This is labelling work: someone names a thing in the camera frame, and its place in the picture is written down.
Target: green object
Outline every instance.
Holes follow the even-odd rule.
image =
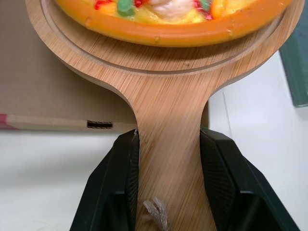
[[[131,0],[119,0],[117,2],[117,13],[123,17],[134,15],[134,10]]]
[[[286,43],[280,48],[282,63],[287,76],[295,107],[308,106],[308,4]]]
[[[209,11],[210,10],[210,3],[208,0],[200,0],[200,3],[202,5],[202,8],[205,10],[205,11]]]

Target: twine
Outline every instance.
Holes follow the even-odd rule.
[[[151,201],[144,201],[143,205],[148,210],[158,229],[160,231],[168,231],[168,215],[166,206],[156,197],[153,201],[155,205]]]

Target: toy pizza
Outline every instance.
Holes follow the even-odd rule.
[[[55,0],[101,34],[145,45],[201,46],[242,37],[292,0]]]

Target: white table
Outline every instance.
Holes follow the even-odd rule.
[[[302,231],[308,230],[308,108],[295,109],[279,54],[209,101],[210,128],[233,138]],[[67,231],[90,173],[118,134],[0,132],[0,230]]]

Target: bamboo board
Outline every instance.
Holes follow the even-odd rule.
[[[258,68],[283,45],[302,12],[294,0],[265,28],[224,44],[157,48],[88,31],[52,0],[26,0],[31,23],[70,69],[108,88],[133,109],[141,138],[136,230],[155,230],[144,219],[144,200],[162,199],[171,230],[214,231],[199,152],[199,128],[209,96]]]

